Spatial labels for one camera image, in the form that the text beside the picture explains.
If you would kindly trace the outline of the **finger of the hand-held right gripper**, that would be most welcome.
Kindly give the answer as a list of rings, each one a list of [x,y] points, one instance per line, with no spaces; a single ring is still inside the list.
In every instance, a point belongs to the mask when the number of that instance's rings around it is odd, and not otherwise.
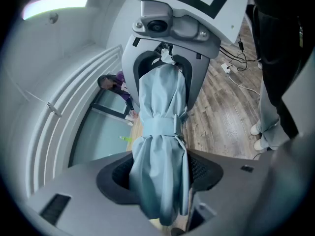
[[[157,51],[161,41],[131,35],[122,56],[122,69],[127,89],[137,107],[139,103],[139,79],[160,65]]]

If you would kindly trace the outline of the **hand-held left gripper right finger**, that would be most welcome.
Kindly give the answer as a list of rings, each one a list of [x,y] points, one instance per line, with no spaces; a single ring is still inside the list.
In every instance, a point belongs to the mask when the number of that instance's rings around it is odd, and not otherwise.
[[[189,149],[188,236],[240,236],[268,172],[268,153],[239,159]]]

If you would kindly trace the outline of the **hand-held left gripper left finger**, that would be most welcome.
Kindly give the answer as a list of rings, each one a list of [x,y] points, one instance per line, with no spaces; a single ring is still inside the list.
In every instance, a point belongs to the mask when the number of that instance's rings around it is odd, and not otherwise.
[[[123,152],[63,171],[26,202],[56,235],[160,236],[129,191],[132,154]]]

